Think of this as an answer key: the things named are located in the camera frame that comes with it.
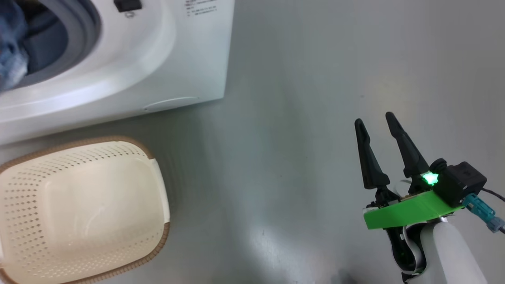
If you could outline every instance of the green light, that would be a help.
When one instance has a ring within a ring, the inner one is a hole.
[[[423,175],[423,179],[425,179],[429,185],[434,185],[438,182],[438,174],[428,172],[425,175]]]

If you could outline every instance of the denim fabric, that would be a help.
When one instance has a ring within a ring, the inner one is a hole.
[[[27,72],[28,56],[20,47],[27,30],[14,0],[0,0],[0,91],[16,86]]]

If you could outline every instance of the teal connector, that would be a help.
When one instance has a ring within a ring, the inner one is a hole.
[[[486,222],[487,227],[493,233],[498,232],[500,228],[505,226],[505,221],[503,221],[500,217],[496,217],[496,212],[475,194],[466,196],[463,200],[463,206],[470,210],[470,212],[479,216],[482,221]]]

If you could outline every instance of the floor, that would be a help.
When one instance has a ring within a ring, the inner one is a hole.
[[[393,111],[430,163],[468,161],[505,194],[505,4],[470,0],[237,1],[225,98],[0,148],[0,162],[66,141],[131,136],[156,156],[172,226],[152,262],[104,284],[400,283],[368,231],[354,120],[401,188]],[[483,195],[505,217],[499,200]],[[489,283],[505,239],[449,219]]]

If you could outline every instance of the green bracket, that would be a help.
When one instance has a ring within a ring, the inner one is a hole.
[[[363,217],[368,229],[372,230],[425,222],[462,208],[450,207],[434,191],[429,191],[380,209],[367,208],[370,211],[364,213]]]

